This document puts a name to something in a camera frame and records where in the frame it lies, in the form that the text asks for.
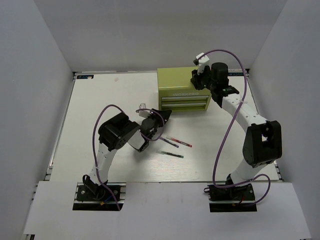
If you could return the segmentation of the chest drawer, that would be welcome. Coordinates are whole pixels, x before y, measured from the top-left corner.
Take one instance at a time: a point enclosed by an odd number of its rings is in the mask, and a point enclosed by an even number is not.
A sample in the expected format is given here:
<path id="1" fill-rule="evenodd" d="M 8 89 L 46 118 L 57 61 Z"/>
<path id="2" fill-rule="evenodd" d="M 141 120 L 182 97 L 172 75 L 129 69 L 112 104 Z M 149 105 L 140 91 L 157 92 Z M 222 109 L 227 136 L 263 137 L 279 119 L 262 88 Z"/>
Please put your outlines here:
<path id="1" fill-rule="evenodd" d="M 209 95 L 177 95 L 177 96 L 165 96 L 161 100 L 163 102 L 170 101 L 197 101 L 197 100 L 207 100 Z"/>

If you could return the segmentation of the green metal drawer chest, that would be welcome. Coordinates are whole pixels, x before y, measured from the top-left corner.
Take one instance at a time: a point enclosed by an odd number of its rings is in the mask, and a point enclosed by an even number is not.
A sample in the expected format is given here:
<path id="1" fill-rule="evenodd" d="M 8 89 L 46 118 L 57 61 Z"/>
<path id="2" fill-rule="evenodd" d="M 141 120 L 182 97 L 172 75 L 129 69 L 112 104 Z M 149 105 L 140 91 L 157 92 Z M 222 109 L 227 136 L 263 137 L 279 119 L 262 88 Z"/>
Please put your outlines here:
<path id="1" fill-rule="evenodd" d="M 206 111 L 211 101 L 208 89 L 196 90 L 191 83 L 194 67 L 157 69 L 158 108 L 173 112 Z M 207 100 L 162 101 L 162 97 L 209 95 Z"/>

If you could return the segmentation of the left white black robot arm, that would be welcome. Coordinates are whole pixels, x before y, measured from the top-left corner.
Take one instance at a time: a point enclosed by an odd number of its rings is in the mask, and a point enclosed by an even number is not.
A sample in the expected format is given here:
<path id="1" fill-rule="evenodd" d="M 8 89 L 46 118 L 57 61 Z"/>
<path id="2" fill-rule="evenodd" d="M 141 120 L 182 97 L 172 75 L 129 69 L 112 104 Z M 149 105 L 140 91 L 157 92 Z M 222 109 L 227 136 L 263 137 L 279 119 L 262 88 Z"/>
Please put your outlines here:
<path id="1" fill-rule="evenodd" d="M 141 123 L 131 121 L 128 115 L 120 112 L 100 127 L 94 127 L 93 132 L 98 133 L 98 150 L 92 149 L 94 165 L 82 182 L 95 200 L 104 198 L 108 192 L 105 186 L 117 151 L 129 144 L 137 152 L 143 152 L 150 142 L 161 137 L 161 133 L 156 134 L 163 129 L 173 111 L 141 108 L 137 112 L 143 117 Z"/>

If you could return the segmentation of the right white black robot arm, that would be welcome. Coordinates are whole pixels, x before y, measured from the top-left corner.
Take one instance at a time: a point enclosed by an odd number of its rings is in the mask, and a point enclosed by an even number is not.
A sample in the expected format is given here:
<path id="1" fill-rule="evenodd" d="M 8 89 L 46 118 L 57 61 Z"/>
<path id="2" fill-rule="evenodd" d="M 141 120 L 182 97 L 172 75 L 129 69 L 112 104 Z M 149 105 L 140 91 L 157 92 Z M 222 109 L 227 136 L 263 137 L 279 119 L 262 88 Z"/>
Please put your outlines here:
<path id="1" fill-rule="evenodd" d="M 226 195 L 236 200 L 243 195 L 243 186 L 254 180 L 260 170 L 282 157 L 281 124 L 260 116 L 245 102 L 240 92 L 229 84 L 229 69 L 225 63 L 206 65 L 201 71 L 193 70 L 191 75 L 195 89 L 210 90 L 213 101 L 245 132 L 243 159 L 229 175 L 230 183 L 225 187 Z"/>

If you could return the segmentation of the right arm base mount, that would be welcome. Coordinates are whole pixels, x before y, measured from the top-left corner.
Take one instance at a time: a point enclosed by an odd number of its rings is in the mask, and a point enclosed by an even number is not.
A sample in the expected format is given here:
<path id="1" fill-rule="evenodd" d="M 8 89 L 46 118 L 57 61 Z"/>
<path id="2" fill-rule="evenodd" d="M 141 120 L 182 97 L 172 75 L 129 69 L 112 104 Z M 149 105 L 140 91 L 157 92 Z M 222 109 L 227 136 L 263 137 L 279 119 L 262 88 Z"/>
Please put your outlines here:
<path id="1" fill-rule="evenodd" d="M 235 186 L 217 188 L 213 184 L 203 189 L 209 198 L 211 213 L 245 213 L 256 212 L 257 205 L 253 186 Z"/>

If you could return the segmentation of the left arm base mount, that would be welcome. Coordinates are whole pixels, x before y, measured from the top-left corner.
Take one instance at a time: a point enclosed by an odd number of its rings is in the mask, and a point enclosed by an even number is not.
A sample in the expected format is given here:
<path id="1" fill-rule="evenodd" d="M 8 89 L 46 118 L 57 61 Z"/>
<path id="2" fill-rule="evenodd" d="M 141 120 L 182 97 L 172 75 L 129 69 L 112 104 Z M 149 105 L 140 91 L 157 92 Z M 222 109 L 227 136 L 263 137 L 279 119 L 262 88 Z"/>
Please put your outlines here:
<path id="1" fill-rule="evenodd" d="M 102 187 L 102 192 L 97 196 L 83 184 L 78 183 L 74 196 L 73 211 L 96 211 L 110 212 L 119 211 L 125 203 L 126 184 L 125 183 L 110 183 L 107 186 L 112 190 L 118 204 L 115 202 L 111 193 Z"/>

